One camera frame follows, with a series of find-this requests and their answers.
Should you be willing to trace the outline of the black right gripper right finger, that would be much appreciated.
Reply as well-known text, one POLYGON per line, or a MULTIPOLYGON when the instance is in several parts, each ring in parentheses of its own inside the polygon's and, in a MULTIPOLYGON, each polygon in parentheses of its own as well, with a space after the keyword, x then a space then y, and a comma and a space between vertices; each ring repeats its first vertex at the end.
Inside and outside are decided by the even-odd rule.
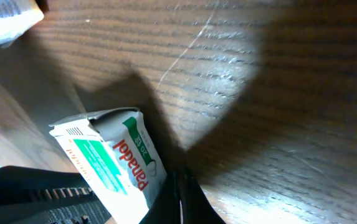
POLYGON ((140 224, 225 224, 189 169, 168 174, 140 224))

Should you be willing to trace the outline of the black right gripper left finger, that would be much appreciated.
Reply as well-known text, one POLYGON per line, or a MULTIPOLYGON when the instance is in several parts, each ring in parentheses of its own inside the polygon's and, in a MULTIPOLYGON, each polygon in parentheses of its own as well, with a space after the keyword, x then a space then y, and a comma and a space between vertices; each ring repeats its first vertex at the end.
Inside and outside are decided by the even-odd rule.
POLYGON ((0 168, 0 223, 106 223, 111 217, 79 173, 0 168))

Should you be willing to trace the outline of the white green carton box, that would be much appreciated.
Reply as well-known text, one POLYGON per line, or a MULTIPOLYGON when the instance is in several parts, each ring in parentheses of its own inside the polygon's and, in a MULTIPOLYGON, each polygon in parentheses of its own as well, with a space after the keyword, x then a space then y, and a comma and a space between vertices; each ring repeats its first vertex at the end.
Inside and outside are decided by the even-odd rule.
POLYGON ((135 107, 94 111, 51 124, 50 135, 117 223, 139 223, 166 171, 135 107))

